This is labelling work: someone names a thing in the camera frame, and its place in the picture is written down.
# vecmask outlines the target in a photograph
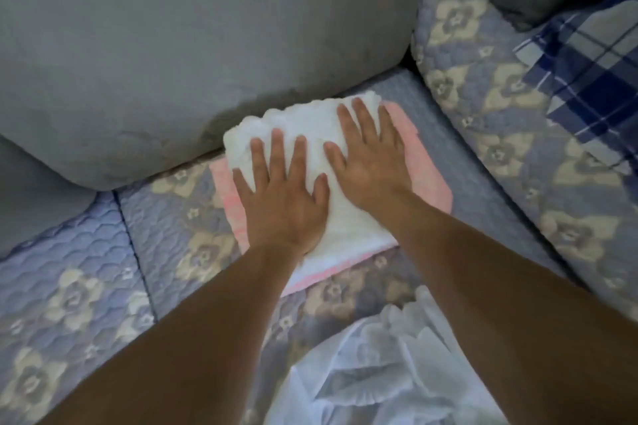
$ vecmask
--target folded pink fabric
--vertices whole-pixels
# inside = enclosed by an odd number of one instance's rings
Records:
[[[443,212],[450,213],[452,210],[452,193],[423,147],[417,128],[404,113],[401,106],[394,102],[384,102],[383,104],[387,107],[394,126],[401,134],[401,138],[403,138],[406,164],[412,179],[412,189],[427,203]],[[232,171],[228,168],[227,159],[222,157],[213,161],[211,163],[211,172],[216,191],[223,202],[226,217],[239,243],[239,249],[243,253],[249,246],[248,234],[246,233],[246,214],[233,183]],[[356,259],[347,260],[330,269],[307,276],[295,285],[286,287],[282,295],[285,296],[305,289],[316,282],[353,266],[357,262],[371,257],[371,255],[373,253],[364,253]]]

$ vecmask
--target person's left arm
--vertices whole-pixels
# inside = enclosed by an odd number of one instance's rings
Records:
[[[325,175],[312,196],[306,191],[302,137],[287,177],[280,130],[269,174],[259,139],[251,151],[254,192],[234,170],[250,249],[82,382],[42,425],[239,422],[272,312],[323,235],[329,198]]]

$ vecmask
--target person's right arm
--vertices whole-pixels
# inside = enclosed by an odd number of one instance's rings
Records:
[[[414,261],[508,420],[638,423],[638,326],[421,200],[387,111],[378,136],[363,103],[353,106],[361,132],[338,110],[347,161],[325,146],[339,184]]]

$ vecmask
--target blue and white checkered shirt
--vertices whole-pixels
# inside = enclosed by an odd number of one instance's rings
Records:
[[[638,0],[554,17],[515,49],[547,117],[611,168],[638,174]]]

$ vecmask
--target person's left hand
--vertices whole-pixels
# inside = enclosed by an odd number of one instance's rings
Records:
[[[270,174],[259,138],[250,142],[253,155],[253,192],[242,172],[235,168],[233,180],[244,209],[251,247],[282,244],[290,246],[295,258],[310,252],[321,240],[328,218],[330,189],[322,173],[315,180],[312,196],[306,190],[306,138],[297,137],[290,171],[286,177],[283,132],[272,131]]]

